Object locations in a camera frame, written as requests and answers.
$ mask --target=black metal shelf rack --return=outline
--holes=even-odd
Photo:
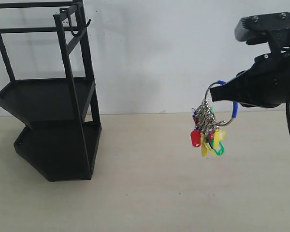
[[[0,29],[0,52],[10,78],[0,91],[0,107],[26,126],[14,143],[16,152],[49,181],[92,178],[101,122],[83,0],[0,3],[5,8],[59,7],[55,27]],[[77,26],[73,27],[71,15]],[[63,26],[68,19],[69,27]],[[72,40],[67,43],[65,31]],[[57,32],[66,78],[21,80],[14,76],[2,34]],[[80,43],[85,77],[73,77],[69,54]],[[88,108],[92,121],[85,122]]]

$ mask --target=white wall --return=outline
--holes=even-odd
[[[268,52],[237,42],[234,27],[243,16],[290,12],[290,0],[85,0],[85,7],[101,113],[172,113],[190,112],[209,84],[228,81]],[[0,26],[52,26],[55,11],[0,10]],[[64,77],[55,33],[3,39],[17,78]],[[76,74],[83,73],[80,57],[78,50],[71,55]],[[0,90],[7,83],[0,56]]]

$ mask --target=bunch of keys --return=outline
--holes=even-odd
[[[223,85],[225,82],[217,81],[211,84],[206,93],[201,105],[197,109],[193,109],[192,118],[195,123],[195,128],[191,132],[191,141],[194,147],[201,147],[202,156],[206,157],[207,153],[210,152],[213,156],[221,156],[225,147],[221,140],[226,136],[226,132],[222,131],[220,127],[229,125],[237,115],[238,104],[233,102],[233,113],[232,117],[228,122],[216,121],[215,112],[212,107],[209,107],[207,95],[209,89],[216,85]]]

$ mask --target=red key tag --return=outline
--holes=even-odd
[[[194,130],[190,134],[191,142],[194,147],[201,146],[201,132],[199,130]]]

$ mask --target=robotic arm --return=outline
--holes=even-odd
[[[290,13],[242,18],[235,37],[247,45],[268,43],[270,53],[258,56],[248,70],[226,84],[210,88],[212,101],[234,101],[243,107],[275,108],[286,103],[290,133]]]

